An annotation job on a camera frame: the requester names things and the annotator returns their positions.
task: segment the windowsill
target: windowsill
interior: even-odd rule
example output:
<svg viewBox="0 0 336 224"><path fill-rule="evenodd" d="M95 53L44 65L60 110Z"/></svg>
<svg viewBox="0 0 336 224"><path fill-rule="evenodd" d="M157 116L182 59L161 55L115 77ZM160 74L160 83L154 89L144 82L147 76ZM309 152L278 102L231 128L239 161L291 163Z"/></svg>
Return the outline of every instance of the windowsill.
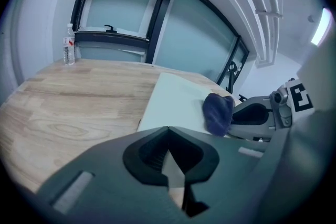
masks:
<svg viewBox="0 0 336 224"><path fill-rule="evenodd" d="M101 33L106 33L107 30L109 30L109 28L89 26L89 27L79 27L77 32L101 32ZM118 27L114 27L113 30L117 31L116 34L127 35L127 36L131 36L131 37L140 37L140 38L146 39L146 34L141 34L141 33L125 30L125 29L118 28Z"/></svg>
<svg viewBox="0 0 336 224"><path fill-rule="evenodd" d="M78 31L75 32L76 42L106 42L134 46L148 49L149 41L145 38L134 37L125 34L99 32L99 31Z"/></svg>

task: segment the ceiling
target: ceiling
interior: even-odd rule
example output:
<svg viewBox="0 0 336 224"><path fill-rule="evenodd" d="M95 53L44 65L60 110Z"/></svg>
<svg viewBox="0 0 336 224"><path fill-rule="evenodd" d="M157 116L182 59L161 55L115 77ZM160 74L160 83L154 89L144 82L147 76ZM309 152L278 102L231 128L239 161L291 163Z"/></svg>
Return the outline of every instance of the ceiling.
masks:
<svg viewBox="0 0 336 224"><path fill-rule="evenodd" d="M278 0L280 13L280 37L278 52L299 64L317 50L310 41L317 29L324 0Z"/></svg>

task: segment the black window frame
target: black window frame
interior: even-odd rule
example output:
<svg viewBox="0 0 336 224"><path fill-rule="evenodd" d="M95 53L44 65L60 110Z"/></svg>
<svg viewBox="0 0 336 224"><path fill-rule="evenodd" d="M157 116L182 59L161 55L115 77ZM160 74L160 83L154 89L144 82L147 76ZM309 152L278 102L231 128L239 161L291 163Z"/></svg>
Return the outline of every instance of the black window frame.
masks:
<svg viewBox="0 0 336 224"><path fill-rule="evenodd" d="M229 59L227 60L227 63L226 63L226 65L225 65L225 67L224 67L224 70L223 70L221 76L219 77L219 79L218 79L218 81L217 81L217 84L218 84L218 85L220 85L220 84L223 82L225 76L226 76L227 74L229 74L229 66L230 66L231 62L233 61L233 58L235 57L235 54L236 54L236 52L237 52L237 50L238 50L238 47L240 47L240 48L243 50L243 52L244 52L244 57L243 57L243 59L242 59L242 61L241 61L242 63L241 63L240 71L238 71L238 73L237 73L237 75L235 76L235 79L234 79L234 81L233 81L233 85L235 84L235 82L236 82L238 76L240 75L240 73L241 73L241 71L242 71L242 69L243 69L243 67L244 67L244 64L245 64L245 62L246 62L246 60L247 60L247 57L248 57L248 55L249 55L249 50L247 49L246 45L244 44L244 42L243 42L243 40L242 40L242 37L241 37L241 36L238 36L237 39L236 39L235 46L233 47L233 50L232 50L232 52L231 52L231 54L230 54L230 56L229 56Z"/></svg>
<svg viewBox="0 0 336 224"><path fill-rule="evenodd" d="M156 0L151 20L148 26L146 38L134 37L112 32L78 31L85 1L86 0L76 0L73 7L70 22L72 23L72 28L75 32L75 41L106 42L106 43L115 43L115 44L144 48L147 50L145 62L150 64L153 63L156 45L158 43L164 17L167 13L167 9L171 0ZM245 44L242 41L241 36L238 34L236 29L232 26L232 24L227 20L227 18L223 15L223 13L219 11L219 9L215 5L213 5L209 0L199 0L199 1L201 1L210 10L212 10L237 37L233 51L229 56L229 60L226 63L225 68L222 71L222 74L219 76L219 79L216 82L218 85L220 85L221 82L223 81L223 78L225 77L226 72L228 71L229 64L231 63L231 61L235 56L238 46L241 46L241 48L245 53L241 64L241 70L246 62L249 50L246 48Z"/></svg>

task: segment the wooden table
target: wooden table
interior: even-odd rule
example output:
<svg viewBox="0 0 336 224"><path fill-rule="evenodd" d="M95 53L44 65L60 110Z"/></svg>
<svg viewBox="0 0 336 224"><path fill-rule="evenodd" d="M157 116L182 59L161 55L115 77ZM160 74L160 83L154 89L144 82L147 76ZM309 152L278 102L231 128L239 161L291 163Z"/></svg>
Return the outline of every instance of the wooden table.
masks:
<svg viewBox="0 0 336 224"><path fill-rule="evenodd" d="M135 62L59 61L28 79L0 108L1 154L13 179L36 191L91 146L136 132L161 72L229 95L200 74Z"/></svg>

